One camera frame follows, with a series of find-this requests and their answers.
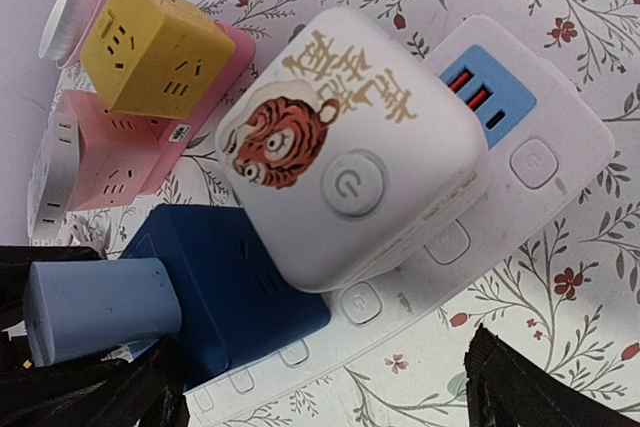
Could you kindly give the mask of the yellow cube socket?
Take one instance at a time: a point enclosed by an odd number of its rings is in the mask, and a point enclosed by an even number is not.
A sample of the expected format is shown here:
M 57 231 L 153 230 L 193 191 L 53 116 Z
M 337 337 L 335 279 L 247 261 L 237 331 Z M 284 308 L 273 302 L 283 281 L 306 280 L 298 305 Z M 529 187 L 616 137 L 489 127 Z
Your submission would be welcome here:
M 107 0 L 80 53 L 106 111 L 182 120 L 236 53 L 185 0 Z

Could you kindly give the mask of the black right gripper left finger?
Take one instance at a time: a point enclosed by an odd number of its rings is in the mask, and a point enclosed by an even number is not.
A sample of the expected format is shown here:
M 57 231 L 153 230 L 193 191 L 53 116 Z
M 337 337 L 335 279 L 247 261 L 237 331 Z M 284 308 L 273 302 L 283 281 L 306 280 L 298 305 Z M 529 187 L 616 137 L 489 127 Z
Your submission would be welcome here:
M 1 249 L 1 423 L 4 426 L 185 426 L 184 357 L 173 335 L 38 367 L 23 297 L 34 262 L 104 260 L 90 247 Z

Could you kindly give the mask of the light blue charger plug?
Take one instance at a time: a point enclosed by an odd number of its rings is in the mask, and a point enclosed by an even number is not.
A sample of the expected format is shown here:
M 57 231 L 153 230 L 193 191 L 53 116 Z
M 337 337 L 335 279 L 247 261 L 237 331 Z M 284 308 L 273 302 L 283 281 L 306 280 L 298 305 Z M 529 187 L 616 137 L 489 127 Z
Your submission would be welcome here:
M 23 314 L 38 367 L 173 335 L 182 323 L 168 272 L 156 258 L 34 262 Z

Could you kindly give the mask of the white multicolour power strip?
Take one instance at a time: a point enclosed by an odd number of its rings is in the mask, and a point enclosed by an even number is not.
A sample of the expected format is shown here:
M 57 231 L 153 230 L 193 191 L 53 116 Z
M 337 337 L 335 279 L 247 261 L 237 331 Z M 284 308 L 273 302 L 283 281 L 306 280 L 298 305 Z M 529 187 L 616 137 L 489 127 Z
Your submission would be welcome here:
M 488 17 L 416 59 L 478 118 L 486 191 L 396 268 L 312 293 L 330 309 L 326 327 L 191 390 L 196 425 L 237 422 L 412 327 L 549 223 L 613 156 L 610 130 L 574 85 Z

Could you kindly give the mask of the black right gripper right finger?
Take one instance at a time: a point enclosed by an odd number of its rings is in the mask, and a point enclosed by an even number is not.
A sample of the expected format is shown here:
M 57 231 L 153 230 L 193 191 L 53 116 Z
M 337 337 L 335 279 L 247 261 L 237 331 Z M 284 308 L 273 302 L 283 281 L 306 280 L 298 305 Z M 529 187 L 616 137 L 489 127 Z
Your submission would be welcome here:
M 637 426 L 544 372 L 484 326 L 464 356 L 471 426 Z

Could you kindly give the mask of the white tiger cube socket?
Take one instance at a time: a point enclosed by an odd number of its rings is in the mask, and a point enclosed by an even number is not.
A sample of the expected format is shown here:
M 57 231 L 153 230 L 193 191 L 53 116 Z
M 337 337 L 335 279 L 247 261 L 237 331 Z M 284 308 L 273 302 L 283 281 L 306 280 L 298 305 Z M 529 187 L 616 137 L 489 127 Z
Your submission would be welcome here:
M 220 121 L 230 185 L 293 287 L 386 273 L 489 184 L 476 115 L 364 14 L 327 9 Z

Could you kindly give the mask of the pink cube socket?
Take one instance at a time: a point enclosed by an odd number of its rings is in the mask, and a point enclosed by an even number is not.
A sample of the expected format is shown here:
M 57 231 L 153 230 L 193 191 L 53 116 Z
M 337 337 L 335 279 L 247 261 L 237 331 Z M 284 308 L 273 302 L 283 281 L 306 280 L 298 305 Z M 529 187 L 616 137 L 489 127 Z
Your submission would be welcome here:
M 159 190 L 254 57 L 247 34 L 230 25 L 222 30 L 236 51 L 185 120 L 109 114 L 93 92 L 61 92 L 28 183 L 30 239 L 55 239 L 68 212 L 126 206 Z

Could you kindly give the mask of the dark blue cube socket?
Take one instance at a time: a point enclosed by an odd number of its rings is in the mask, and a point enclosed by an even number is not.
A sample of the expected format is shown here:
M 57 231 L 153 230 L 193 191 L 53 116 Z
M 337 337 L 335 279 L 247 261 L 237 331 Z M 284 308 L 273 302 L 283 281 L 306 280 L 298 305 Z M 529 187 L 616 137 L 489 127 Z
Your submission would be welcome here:
M 329 324 L 319 294 L 280 275 L 237 207 L 156 206 L 122 252 L 159 259 L 182 311 L 186 387 L 273 354 Z

